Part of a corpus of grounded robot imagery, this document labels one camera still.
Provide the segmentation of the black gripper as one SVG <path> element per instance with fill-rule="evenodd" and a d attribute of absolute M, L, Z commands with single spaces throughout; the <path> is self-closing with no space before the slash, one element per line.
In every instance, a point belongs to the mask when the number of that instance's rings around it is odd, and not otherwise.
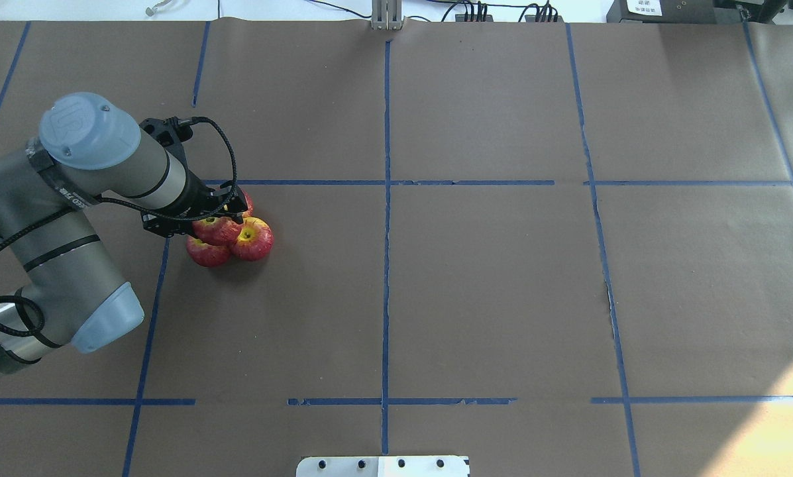
<path fill-rule="evenodd" d="M 182 194 L 169 206 L 160 210 L 163 217 L 153 213 L 141 215 L 142 227 L 154 235 L 172 238 L 175 235 L 194 236 L 192 221 L 212 217 L 227 217 L 233 221 L 243 221 L 240 214 L 246 209 L 244 200 L 239 196 L 240 187 L 229 180 L 220 187 L 206 186 L 192 172 L 187 173 Z"/>

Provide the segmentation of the apple nearest robot base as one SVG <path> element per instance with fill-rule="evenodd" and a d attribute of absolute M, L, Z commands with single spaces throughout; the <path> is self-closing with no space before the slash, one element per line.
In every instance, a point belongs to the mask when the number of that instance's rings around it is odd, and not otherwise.
<path fill-rule="evenodd" d="M 246 217 L 229 250 L 240 260 L 257 262 L 269 255 L 273 242 L 274 235 L 268 223 L 257 217 Z"/>

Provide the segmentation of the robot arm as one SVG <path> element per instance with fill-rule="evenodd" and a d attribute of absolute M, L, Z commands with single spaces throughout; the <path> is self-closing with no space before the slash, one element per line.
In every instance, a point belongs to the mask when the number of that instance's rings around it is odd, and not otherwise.
<path fill-rule="evenodd" d="M 76 91 L 44 112 L 38 134 L 0 159 L 0 378 L 71 345 L 87 354 L 144 322 L 132 284 L 87 220 L 109 203 L 138 211 L 145 231 L 194 235 L 211 217 L 241 221 L 238 168 L 209 187 L 182 143 L 207 117 L 135 121 Z"/>

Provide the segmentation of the apple toward arm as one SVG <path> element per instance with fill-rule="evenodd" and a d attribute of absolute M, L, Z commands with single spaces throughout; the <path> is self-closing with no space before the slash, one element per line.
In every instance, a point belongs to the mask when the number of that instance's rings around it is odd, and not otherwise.
<path fill-rule="evenodd" d="M 167 221 L 143 214 L 142 226 L 144 230 L 163 237 L 185 235 L 188 256 L 203 268 L 217 268 L 232 256 L 231 247 L 238 241 L 244 220 L 252 215 L 252 199 L 242 188 L 238 188 L 231 205 L 236 207 L 241 202 L 245 203 L 246 208 L 240 212 L 240 221 L 224 215 L 197 221 Z"/>

